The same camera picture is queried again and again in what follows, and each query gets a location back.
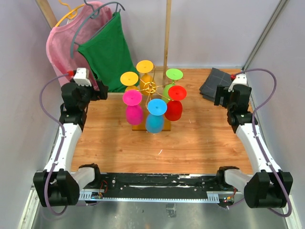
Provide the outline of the pink wine glass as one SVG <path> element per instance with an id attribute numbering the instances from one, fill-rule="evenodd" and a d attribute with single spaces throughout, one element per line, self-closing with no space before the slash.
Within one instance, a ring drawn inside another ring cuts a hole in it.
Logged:
<path id="1" fill-rule="evenodd" d="M 126 120 L 131 125 L 139 125 L 143 120 L 143 110 L 140 105 L 142 94 L 136 90 L 129 90 L 123 94 L 126 107 Z"/>

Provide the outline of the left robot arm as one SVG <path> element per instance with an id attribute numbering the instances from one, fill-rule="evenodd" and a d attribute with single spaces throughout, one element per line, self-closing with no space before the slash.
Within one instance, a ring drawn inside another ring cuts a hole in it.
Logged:
<path id="1" fill-rule="evenodd" d="M 71 172 L 75 147 L 87 118 L 87 107 L 91 101 L 108 97 L 108 87 L 102 81 L 97 81 L 97 85 L 97 91 L 93 86 L 78 85 L 75 81 L 61 87 L 61 115 L 59 119 L 54 118 L 60 125 L 55 148 L 44 170 L 36 172 L 33 177 L 43 207 L 76 205 L 83 188 L 96 189 L 102 184 L 97 164 L 85 164 L 77 172 Z"/>

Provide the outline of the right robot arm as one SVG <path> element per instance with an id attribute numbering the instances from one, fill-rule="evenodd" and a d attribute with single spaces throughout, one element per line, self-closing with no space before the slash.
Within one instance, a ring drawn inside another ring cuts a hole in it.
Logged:
<path id="1" fill-rule="evenodd" d="M 215 105 L 227 108 L 227 121 L 242 142 L 250 159 L 254 175 L 237 167 L 220 167 L 216 186 L 226 191 L 230 187 L 243 193 L 250 208 L 291 207 L 289 193 L 293 184 L 290 172 L 284 172 L 272 158 L 256 118 L 248 110 L 251 88 L 243 84 L 217 86 Z"/>

